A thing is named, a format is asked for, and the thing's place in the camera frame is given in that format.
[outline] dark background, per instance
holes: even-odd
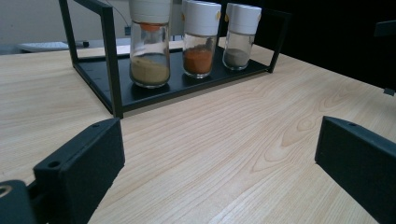
[[[395,0],[239,3],[292,14],[283,54],[380,88],[396,90],[396,35],[374,37],[377,22],[396,20]],[[279,19],[263,17],[255,44],[273,49],[281,24]],[[222,27],[222,35],[226,34],[226,26]]]

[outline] wood grain surface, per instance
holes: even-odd
[[[29,184],[37,163],[112,117],[68,51],[1,56],[0,68],[0,181]],[[90,223],[375,223],[315,164],[323,116],[396,141],[394,97],[285,55],[273,74],[128,112],[125,167]]]

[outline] screw hole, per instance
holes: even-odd
[[[0,198],[8,195],[12,191],[12,187],[10,185],[0,186]]]
[[[49,168],[55,168],[57,166],[59,166],[61,163],[58,161],[52,161],[49,163]]]

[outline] white jar lid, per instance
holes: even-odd
[[[217,35],[221,5],[202,1],[183,0],[184,32],[191,35]]]
[[[255,35],[262,16],[262,9],[229,3],[226,18],[229,20],[228,30],[244,35]]]
[[[167,23],[171,0],[129,0],[131,19],[139,22]]]

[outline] powder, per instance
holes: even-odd
[[[243,67],[248,59],[249,55],[241,49],[227,49],[224,53],[224,62],[230,67]]]
[[[184,69],[192,74],[206,74],[212,68],[212,51],[197,48],[187,49],[183,53]]]
[[[154,60],[158,55],[132,58],[132,78],[137,82],[155,86],[165,83],[169,79],[169,67]]]
[[[144,31],[156,32],[159,31],[162,26],[163,25],[159,23],[140,22],[140,28]]]

